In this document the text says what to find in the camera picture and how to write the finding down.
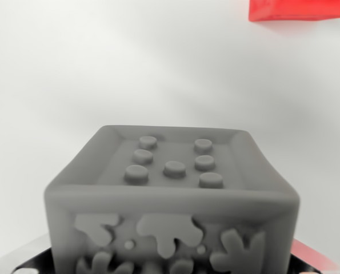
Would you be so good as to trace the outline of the black-padded silver gripper left finger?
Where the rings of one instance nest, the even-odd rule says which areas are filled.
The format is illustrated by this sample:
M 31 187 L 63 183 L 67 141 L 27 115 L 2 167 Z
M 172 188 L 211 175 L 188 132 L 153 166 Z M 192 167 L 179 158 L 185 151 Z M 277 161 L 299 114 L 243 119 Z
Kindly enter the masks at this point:
M 13 269 L 13 274 L 55 274 L 51 249 L 47 249 Z

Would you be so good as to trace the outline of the black-padded silver gripper right finger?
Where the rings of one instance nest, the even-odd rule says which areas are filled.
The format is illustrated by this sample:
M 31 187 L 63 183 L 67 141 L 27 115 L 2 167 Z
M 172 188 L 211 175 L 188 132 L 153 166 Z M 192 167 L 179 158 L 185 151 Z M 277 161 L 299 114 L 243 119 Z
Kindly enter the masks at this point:
M 291 254 L 289 262 L 289 274 L 299 274 L 302 272 L 315 272 L 315 268 Z

